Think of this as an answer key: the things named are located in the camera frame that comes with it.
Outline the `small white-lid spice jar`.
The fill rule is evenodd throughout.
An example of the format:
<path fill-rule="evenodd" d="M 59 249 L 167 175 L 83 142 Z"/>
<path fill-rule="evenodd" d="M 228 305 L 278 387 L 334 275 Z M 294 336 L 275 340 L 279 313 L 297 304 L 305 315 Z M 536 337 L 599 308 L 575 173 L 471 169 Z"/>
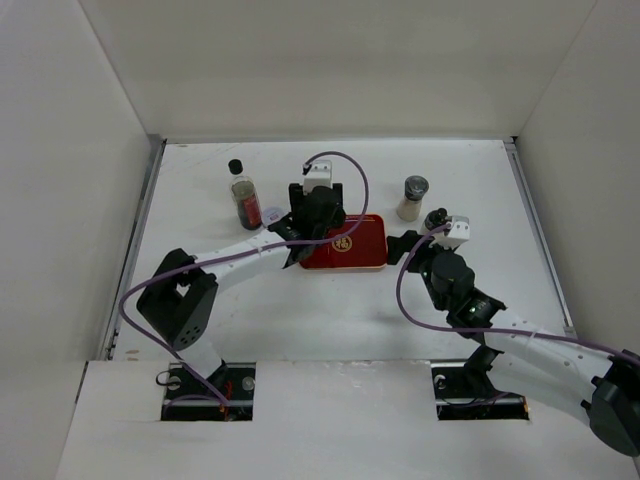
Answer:
<path fill-rule="evenodd" d="M 261 221 L 265 228 L 282 220 L 287 213 L 280 207 L 267 207 L 261 213 Z"/>

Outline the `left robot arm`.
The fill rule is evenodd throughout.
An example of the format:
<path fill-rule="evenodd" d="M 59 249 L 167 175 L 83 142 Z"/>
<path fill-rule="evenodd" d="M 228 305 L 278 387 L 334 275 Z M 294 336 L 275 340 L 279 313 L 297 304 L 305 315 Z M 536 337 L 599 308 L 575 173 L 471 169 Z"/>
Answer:
<path fill-rule="evenodd" d="M 203 261 L 232 257 L 253 250 L 253 255 L 198 267 L 145 287 L 136 309 L 157 334 L 193 369 L 190 386 L 206 399 L 224 387 L 224 360 L 216 353 L 208 322 L 216 296 L 260 274 L 280 271 L 311 256 L 314 245 L 269 246 L 283 241 L 324 240 L 344 225 L 342 185 L 316 186 L 305 194 L 302 186 L 289 186 L 291 212 L 254 237 L 210 252 Z"/>

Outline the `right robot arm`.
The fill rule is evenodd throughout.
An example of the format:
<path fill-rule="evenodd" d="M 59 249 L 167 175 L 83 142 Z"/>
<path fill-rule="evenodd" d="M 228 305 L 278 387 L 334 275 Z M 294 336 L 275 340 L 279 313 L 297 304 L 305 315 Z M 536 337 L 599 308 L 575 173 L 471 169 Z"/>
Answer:
<path fill-rule="evenodd" d="M 464 366 L 473 394 L 516 393 L 562 411 L 585 424 L 612 450 L 639 454 L 639 357 L 593 342 L 554 335 L 510 312 L 479 290 L 464 258 L 443 246 L 450 226 L 421 235 L 414 230 L 387 239 L 387 262 L 415 273 L 443 326 L 406 319 L 424 329 L 453 333 L 477 349 Z"/>

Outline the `red gold-rimmed tray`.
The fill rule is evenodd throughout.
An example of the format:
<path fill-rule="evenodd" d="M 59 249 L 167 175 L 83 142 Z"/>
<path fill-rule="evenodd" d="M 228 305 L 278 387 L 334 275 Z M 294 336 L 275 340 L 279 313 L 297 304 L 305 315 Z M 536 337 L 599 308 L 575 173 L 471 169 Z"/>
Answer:
<path fill-rule="evenodd" d="M 387 264 L 387 253 L 384 220 L 369 214 L 351 234 L 318 247 L 300 265 L 307 270 L 380 269 Z"/>

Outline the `black-cap white powder jar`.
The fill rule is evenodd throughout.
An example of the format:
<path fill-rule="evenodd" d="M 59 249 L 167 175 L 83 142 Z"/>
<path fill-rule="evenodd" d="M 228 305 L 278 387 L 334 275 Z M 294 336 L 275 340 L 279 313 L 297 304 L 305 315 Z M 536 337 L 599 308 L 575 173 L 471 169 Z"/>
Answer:
<path fill-rule="evenodd" d="M 439 234 L 448 232 L 451 229 L 451 216 L 445 208 L 438 208 L 430 211 L 423 223 L 422 233 Z"/>

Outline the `tall dark sauce bottle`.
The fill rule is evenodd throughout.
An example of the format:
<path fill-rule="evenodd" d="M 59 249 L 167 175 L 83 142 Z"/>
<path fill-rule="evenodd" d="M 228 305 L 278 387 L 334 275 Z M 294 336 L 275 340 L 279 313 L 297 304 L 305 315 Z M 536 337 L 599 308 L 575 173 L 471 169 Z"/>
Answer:
<path fill-rule="evenodd" d="M 244 167 L 239 159 L 228 162 L 232 175 L 230 191 L 241 225 L 247 230 L 257 230 L 262 226 L 261 209 L 254 182 L 244 174 Z"/>

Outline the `clear-top salt grinder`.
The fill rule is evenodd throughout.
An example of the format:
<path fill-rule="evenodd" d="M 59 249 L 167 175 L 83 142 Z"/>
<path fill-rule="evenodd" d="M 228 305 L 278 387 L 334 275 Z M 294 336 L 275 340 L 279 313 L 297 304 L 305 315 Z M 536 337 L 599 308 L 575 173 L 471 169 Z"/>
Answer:
<path fill-rule="evenodd" d="M 404 181 L 404 193 L 402 200 L 396 208 L 398 217 L 406 222 L 415 221 L 421 211 L 424 196 L 429 190 L 429 182 L 419 175 L 412 175 Z"/>

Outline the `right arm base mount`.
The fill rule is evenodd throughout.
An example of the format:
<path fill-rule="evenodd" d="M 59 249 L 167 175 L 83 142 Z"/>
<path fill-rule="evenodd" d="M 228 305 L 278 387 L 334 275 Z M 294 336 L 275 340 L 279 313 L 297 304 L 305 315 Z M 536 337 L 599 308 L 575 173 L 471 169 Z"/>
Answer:
<path fill-rule="evenodd" d="M 497 390 L 487 373 L 498 353 L 480 346 L 466 360 L 433 362 L 430 366 L 441 421 L 529 420 L 526 399 Z"/>

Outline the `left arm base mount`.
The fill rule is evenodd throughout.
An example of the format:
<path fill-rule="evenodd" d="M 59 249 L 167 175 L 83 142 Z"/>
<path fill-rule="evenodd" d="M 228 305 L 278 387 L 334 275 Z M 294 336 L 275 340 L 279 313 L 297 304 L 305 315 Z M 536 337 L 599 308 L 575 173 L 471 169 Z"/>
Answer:
<path fill-rule="evenodd" d="M 156 376 L 163 389 L 160 420 L 168 422 L 242 422 L 253 419 L 257 365 L 227 363 L 216 371 L 209 382 L 225 398 L 218 396 L 195 379 L 178 363 Z"/>

